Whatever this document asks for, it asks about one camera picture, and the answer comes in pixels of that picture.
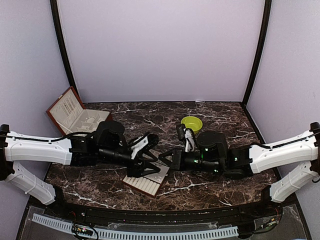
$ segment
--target white backdrop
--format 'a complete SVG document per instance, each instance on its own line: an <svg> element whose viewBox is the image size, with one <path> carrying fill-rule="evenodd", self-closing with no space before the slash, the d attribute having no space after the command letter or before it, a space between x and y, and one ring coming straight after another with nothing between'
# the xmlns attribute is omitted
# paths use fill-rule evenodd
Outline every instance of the white backdrop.
<svg viewBox="0 0 320 240"><path fill-rule="evenodd" d="M274 0L248 110L267 143L320 122L320 1ZM284 176L294 165L280 167ZM312 239L320 236L320 183L297 191Z"/></svg>
<svg viewBox="0 0 320 240"><path fill-rule="evenodd" d="M242 100L263 0L58 4L83 102Z"/></svg>

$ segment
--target yellow bowl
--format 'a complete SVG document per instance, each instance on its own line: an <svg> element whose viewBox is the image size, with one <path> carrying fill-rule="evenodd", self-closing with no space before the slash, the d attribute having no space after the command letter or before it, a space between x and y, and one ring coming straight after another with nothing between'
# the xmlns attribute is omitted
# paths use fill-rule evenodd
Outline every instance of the yellow bowl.
<svg viewBox="0 0 320 240"><path fill-rule="evenodd" d="M202 128L202 121L195 116L186 116L181 120L187 129L192 129L194 134L197 134Z"/></svg>

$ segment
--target marble tabletop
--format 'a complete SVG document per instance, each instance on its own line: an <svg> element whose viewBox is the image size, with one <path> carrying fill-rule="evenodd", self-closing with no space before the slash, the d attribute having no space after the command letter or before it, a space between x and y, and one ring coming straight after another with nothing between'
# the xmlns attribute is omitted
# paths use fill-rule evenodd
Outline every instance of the marble tabletop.
<svg viewBox="0 0 320 240"><path fill-rule="evenodd" d="M87 109L110 111L125 126L127 140L145 132L158 134L156 151L181 146L176 124L196 116L204 130L225 134L229 147L258 142L244 111L236 102L87 103ZM261 190L277 181L272 169L242 180L211 173L169 171L155 198L123 184L126 168L112 164L72 167L52 164L46 182L63 189L67 202L85 206L140 211L181 211L236 206L257 202Z"/></svg>

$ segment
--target open box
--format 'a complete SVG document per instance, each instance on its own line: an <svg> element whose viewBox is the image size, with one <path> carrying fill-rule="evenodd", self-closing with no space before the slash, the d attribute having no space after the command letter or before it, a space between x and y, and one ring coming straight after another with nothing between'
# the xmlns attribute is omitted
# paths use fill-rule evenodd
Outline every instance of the open box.
<svg viewBox="0 0 320 240"><path fill-rule="evenodd" d="M46 111L63 134L95 131L100 122L112 120L108 111L86 109L75 89L69 87Z"/></svg>

